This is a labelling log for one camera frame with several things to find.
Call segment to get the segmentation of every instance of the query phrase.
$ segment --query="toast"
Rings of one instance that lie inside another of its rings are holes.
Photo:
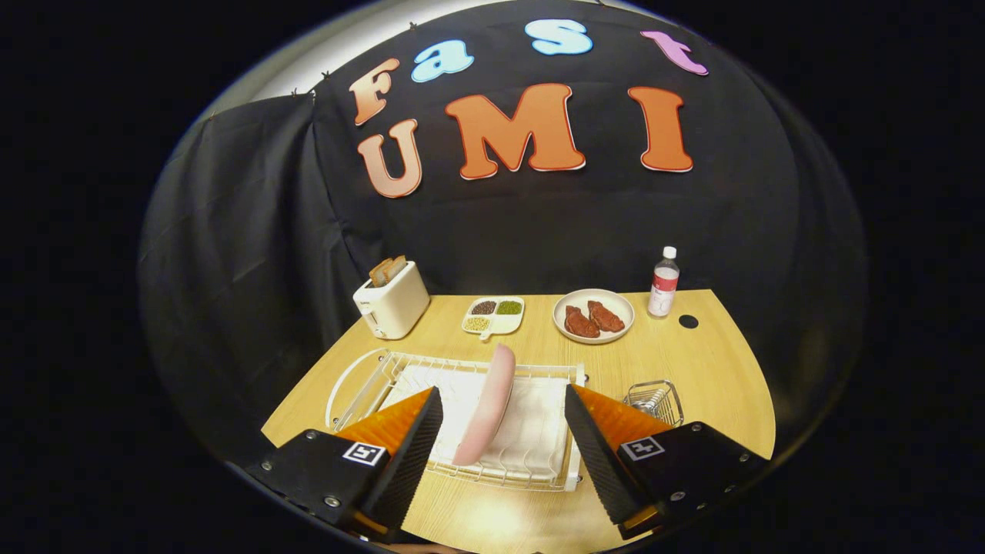
[[[393,263],[393,258],[388,257],[379,262],[379,265],[372,268],[372,271],[369,272],[369,279],[372,281],[373,287],[382,287],[383,285],[386,285],[386,274],[383,270],[386,269],[386,266],[391,263]]]
[[[384,266],[383,277],[386,279],[386,282],[393,281],[394,277],[405,267],[407,267],[407,257],[405,256],[397,256],[396,259]]]

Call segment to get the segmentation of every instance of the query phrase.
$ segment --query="dish rack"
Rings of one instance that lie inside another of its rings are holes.
[[[677,388],[667,380],[634,384],[623,398],[627,404],[672,426],[684,424],[684,408]]]
[[[341,417],[331,420],[339,386],[359,363],[376,355],[376,368]],[[451,458],[475,409],[490,364],[419,356],[388,349],[367,352],[340,376],[325,409],[326,425],[338,433],[400,400],[437,386],[444,423],[426,471],[510,489],[570,492],[580,480],[581,454],[564,418],[564,390],[584,385],[584,366],[517,365],[509,403],[483,457],[457,466]]]

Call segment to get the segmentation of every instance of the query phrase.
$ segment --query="orange letter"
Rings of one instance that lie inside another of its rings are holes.
[[[681,97],[660,89],[633,87],[629,97],[643,106],[646,119],[646,152],[639,157],[643,166],[657,172],[689,172],[694,161],[684,151],[678,108]]]
[[[534,85],[523,92],[512,119],[482,95],[449,104],[444,111],[458,119],[465,147],[462,178],[471,180],[495,175],[497,165],[486,156],[486,144],[510,171],[519,170],[530,137],[534,138],[531,168],[539,172],[583,168],[585,157],[574,149],[567,119],[567,99],[570,97],[568,85]]]
[[[418,123],[407,119],[390,127],[390,136],[397,140],[400,147],[400,158],[404,161],[404,176],[393,178],[386,170],[383,161],[383,135],[373,135],[362,141],[358,150],[366,162],[366,172],[373,188],[387,198],[407,196],[421,184],[421,156],[418,145],[414,142],[414,129]]]
[[[356,79],[349,92],[356,95],[356,127],[369,121],[371,117],[383,111],[386,100],[381,100],[376,93],[385,95],[390,92],[390,74],[400,67],[400,60],[390,58],[376,66],[375,69]]]

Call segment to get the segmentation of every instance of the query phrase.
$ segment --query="white toaster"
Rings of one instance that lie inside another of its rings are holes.
[[[353,294],[353,300],[373,335],[394,340],[411,331],[430,304],[430,295],[421,280],[418,264],[408,261],[382,287],[373,287],[371,279],[363,283]]]

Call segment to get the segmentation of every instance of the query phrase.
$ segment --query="pink sausage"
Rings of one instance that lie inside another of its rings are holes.
[[[516,357],[513,351],[497,344],[492,353],[490,370],[486,374],[486,384],[479,395],[479,405],[472,415],[472,421],[465,428],[462,442],[455,451],[452,463],[472,465],[479,461],[483,452],[493,441],[502,415],[506,412],[506,402],[513,390],[513,374],[516,372]]]

